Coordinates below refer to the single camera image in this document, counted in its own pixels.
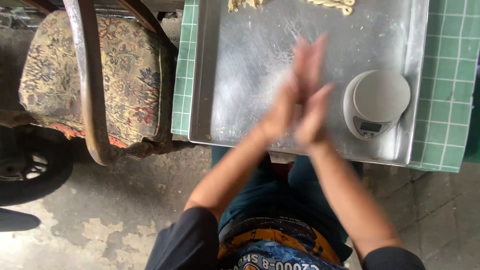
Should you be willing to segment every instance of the forearm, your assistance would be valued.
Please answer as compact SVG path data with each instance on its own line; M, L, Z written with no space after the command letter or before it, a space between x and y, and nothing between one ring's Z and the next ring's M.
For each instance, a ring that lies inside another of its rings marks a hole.
M232 148L207 174L190 195L185 210L205 207L220 217L236 194L247 183L248 177L264 157L270 144L260 125Z
M309 153L325 197L361 259L380 247L403 245L384 210L332 143L322 142Z

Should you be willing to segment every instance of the green checkered tablecloth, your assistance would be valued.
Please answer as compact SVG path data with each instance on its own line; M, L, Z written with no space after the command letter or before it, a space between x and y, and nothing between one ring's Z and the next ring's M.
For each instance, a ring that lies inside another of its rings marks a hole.
M199 0L185 0L172 133L188 135ZM411 168L458 172L480 50L480 0L430 0Z

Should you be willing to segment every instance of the shirt sleeve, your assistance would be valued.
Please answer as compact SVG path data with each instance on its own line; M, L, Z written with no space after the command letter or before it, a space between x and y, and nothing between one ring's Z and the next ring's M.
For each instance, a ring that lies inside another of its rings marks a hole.
M382 247L371 251L363 260L364 270L425 270L420 258L400 247Z
M205 208L186 210L177 223L158 233L147 270L216 270L218 223Z

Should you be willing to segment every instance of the digital kitchen scale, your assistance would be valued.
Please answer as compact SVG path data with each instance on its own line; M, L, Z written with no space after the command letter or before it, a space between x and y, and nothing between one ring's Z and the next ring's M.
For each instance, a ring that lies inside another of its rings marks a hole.
M355 137L372 140L390 131L410 103L410 86L395 72L372 70L355 77L343 97L343 114Z

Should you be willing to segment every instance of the tire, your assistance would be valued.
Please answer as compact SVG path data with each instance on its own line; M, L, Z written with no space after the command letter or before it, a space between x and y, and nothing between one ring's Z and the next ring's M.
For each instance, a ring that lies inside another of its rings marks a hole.
M68 147L45 139L24 141L25 153L37 153L46 161L46 170L31 179L2 181L0 179L0 206L34 201L61 187L72 174L73 161Z

